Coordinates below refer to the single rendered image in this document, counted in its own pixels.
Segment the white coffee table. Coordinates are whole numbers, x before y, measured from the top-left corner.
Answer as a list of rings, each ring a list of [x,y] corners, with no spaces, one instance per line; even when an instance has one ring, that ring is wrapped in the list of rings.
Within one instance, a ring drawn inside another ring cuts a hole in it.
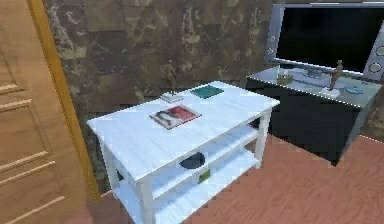
[[[199,118],[167,130],[150,118],[169,103],[156,99],[89,120],[114,197],[135,224],[181,224],[251,168],[259,168],[275,99],[220,81],[207,99],[182,92]],[[180,166],[201,152],[205,164]],[[211,176],[198,183],[210,169]]]

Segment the small green box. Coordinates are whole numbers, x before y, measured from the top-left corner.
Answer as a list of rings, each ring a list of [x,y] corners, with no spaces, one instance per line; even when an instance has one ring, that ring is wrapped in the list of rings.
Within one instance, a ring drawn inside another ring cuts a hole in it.
[[[203,174],[201,174],[201,175],[199,176],[199,181],[198,181],[198,183],[200,184],[200,183],[204,182],[204,181],[207,180],[210,176],[211,176],[211,172],[210,172],[210,169],[209,169],[209,170],[207,170],[206,172],[204,172]]]

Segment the brass bowl ornament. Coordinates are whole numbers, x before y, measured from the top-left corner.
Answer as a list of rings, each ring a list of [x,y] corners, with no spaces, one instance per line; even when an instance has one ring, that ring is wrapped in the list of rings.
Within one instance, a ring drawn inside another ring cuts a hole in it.
[[[293,76],[289,73],[288,69],[278,66],[277,69],[277,83],[279,85],[288,85],[293,81]]]

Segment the black television stand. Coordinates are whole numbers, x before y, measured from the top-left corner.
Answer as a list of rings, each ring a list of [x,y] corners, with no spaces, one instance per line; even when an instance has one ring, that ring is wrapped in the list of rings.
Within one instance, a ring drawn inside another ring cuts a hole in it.
[[[329,86],[327,74],[310,75],[305,69],[292,68],[289,73],[293,81],[279,85],[277,69],[278,66],[249,75],[246,83],[247,90],[280,101],[272,111],[269,133],[336,165],[360,134],[382,86],[341,77],[335,84],[340,95],[330,98],[320,94]],[[364,93],[345,91],[354,86]]]

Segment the black bowl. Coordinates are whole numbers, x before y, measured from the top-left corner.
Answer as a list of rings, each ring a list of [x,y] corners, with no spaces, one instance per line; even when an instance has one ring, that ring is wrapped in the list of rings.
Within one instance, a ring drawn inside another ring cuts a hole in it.
[[[180,162],[180,166],[186,169],[196,169],[204,164],[205,156],[201,152],[195,153],[194,155]]]

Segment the red magazine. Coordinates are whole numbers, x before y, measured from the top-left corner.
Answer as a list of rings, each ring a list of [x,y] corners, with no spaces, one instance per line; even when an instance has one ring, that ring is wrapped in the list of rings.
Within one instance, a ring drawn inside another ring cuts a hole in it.
[[[198,113],[184,105],[177,105],[150,115],[150,118],[167,130],[199,118]]]

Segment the silver television set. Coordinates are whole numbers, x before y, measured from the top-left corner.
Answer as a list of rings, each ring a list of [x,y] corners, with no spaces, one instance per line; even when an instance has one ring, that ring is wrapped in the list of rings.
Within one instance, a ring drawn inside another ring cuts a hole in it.
[[[272,7],[265,59],[379,81],[384,77],[384,2]]]

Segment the bronze figure statue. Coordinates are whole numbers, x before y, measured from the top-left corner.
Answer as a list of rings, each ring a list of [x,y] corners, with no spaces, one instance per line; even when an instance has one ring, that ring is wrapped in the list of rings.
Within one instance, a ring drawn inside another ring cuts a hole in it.
[[[337,79],[342,76],[342,69],[343,69],[343,61],[338,60],[336,69],[331,73],[330,85],[328,87],[324,87],[320,91],[320,94],[330,98],[336,98],[340,95],[340,91],[335,88],[335,84]]]
[[[164,67],[164,69],[169,91],[163,93],[160,98],[168,103],[182,100],[183,97],[176,92],[176,70],[173,66],[172,59],[168,60],[168,64]]]

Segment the brown wooden room door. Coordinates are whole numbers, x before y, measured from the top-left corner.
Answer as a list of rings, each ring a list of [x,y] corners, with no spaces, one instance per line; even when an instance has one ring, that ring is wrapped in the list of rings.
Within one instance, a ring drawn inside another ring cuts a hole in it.
[[[0,0],[0,224],[70,224],[91,174],[43,0]]]

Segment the green book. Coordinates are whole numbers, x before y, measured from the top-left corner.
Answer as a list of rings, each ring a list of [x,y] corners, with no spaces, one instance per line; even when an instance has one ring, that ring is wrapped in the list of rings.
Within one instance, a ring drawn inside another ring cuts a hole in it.
[[[206,85],[194,90],[191,90],[191,93],[199,98],[207,99],[212,96],[218,95],[223,92],[223,89],[214,87],[212,85]]]

